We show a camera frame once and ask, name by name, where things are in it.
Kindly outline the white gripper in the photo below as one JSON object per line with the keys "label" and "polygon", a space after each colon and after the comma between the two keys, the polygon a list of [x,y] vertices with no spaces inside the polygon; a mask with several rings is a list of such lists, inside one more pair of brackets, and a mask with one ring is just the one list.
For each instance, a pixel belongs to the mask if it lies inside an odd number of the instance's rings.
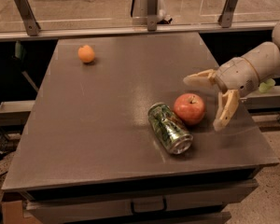
{"label": "white gripper", "polygon": [[218,70],[208,69],[183,78],[191,87],[211,88],[216,82],[220,89],[217,97],[218,109],[213,127],[216,132],[223,130],[231,121],[239,106],[240,96],[245,97],[259,86],[259,77],[251,63],[235,57],[222,64]]}

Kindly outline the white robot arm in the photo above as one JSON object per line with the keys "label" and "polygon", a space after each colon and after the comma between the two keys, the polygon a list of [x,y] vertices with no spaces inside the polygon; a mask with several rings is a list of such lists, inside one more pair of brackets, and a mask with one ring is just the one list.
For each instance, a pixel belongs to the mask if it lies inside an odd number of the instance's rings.
{"label": "white robot arm", "polygon": [[239,100],[262,82],[280,77],[280,21],[272,31],[272,42],[263,42],[246,54],[234,57],[217,70],[208,69],[183,78],[188,86],[212,88],[217,85],[218,110],[214,129],[223,130],[239,106]]}

